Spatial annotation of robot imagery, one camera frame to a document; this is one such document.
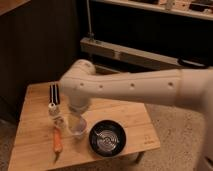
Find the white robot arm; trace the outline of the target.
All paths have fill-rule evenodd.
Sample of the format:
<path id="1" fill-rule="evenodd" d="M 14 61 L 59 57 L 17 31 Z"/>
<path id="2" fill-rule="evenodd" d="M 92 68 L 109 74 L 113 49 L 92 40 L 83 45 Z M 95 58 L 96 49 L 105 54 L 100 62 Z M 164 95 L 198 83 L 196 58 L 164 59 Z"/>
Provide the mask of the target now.
<path id="1" fill-rule="evenodd" d="M 76 114 L 83 114 L 92 98 L 176 106 L 202 113 L 205 133 L 196 171 L 213 171 L 213 69 L 98 75 L 93 63 L 80 59 L 63 74 L 59 85 Z"/>

